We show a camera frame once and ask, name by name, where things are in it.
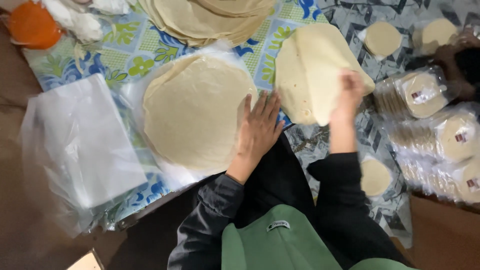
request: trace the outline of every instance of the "table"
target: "table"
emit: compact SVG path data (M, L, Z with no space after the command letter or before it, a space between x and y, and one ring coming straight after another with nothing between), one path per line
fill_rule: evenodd
M296 27L328 23L315 3L315 0L278 0L257 32L244 44L234 48L245 61L259 91L272 90L275 58L282 41ZM139 3L132 6L129 14L110 18L115 24L116 33L109 23L102 21L105 36L99 42L76 46L73 37L63 36L49 50L24 50L44 91L95 73L102 73L108 86L115 89L119 84L134 82L162 64L194 50L157 29L148 20ZM75 64L75 58L78 59L80 69ZM182 191L173 192L167 187L162 173L155 169L155 161L146 143L135 131L129 109L116 98L115 91L112 94L140 162L150 168L145 171L148 183L134 190L130 199L111 209L107 215L110 220L122 220L119 227L125 228L134 223L132 218L126 219L127 217L142 217ZM280 112L279 119L286 121L285 128L292 125L283 112Z

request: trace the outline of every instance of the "black sleeve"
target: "black sleeve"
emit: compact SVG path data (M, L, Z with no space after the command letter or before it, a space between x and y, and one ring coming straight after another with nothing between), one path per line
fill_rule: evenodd
M329 155L310 164L307 170L320 181L316 212L322 238L354 264L368 258L387 258L408 265L389 236L368 215L357 153Z
M243 200L243 186L221 175L198 192L199 204L178 228L168 269L220 269L222 233Z

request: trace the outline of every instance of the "orange lid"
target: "orange lid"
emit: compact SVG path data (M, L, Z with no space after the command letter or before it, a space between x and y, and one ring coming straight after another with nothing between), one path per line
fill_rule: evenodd
M29 49L48 49L62 35L57 23L40 2L28 1L13 10L8 28L12 38Z

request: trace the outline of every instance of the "green apron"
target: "green apron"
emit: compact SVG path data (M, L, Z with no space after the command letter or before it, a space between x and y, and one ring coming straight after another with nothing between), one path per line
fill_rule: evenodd
M342 270L307 217L278 205L245 228L229 224L222 235L222 270ZM373 258L350 270L410 270Z

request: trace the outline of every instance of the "tablecloth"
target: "tablecloth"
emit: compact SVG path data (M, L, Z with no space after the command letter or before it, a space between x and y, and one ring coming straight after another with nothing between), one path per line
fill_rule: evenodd
M65 35L49 50L24 50L25 57L44 91L74 82L91 74L102 73L107 84L132 82L151 70L194 50L156 28L139 3L127 15L113 15L116 33L109 22L102 20L103 40L76 46L72 36ZM282 41L299 26L328 23L315 0L278 0L257 32L244 44L234 48L243 58L259 90L271 91L275 80L275 58ZM121 220L172 192L154 167L154 160L142 137L135 132L130 111L113 93L119 112L130 133L132 145L145 165L148 183L134 190L134 195L109 213ZM291 125L280 112L279 118Z

